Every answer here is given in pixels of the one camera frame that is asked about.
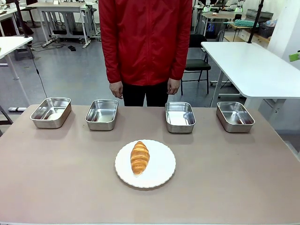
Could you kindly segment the person's left hand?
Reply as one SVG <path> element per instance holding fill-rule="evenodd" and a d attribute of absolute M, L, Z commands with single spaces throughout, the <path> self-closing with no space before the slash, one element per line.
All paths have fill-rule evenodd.
<path fill-rule="evenodd" d="M 169 78 L 167 83 L 167 94 L 175 95 L 178 92 L 179 87 L 180 87 L 180 80 L 174 80 Z"/>

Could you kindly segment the person's right hand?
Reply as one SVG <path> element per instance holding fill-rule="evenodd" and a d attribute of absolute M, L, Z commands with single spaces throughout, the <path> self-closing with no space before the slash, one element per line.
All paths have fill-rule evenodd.
<path fill-rule="evenodd" d="M 121 81 L 110 83 L 109 88 L 116 98 L 123 99 L 123 84 Z"/>

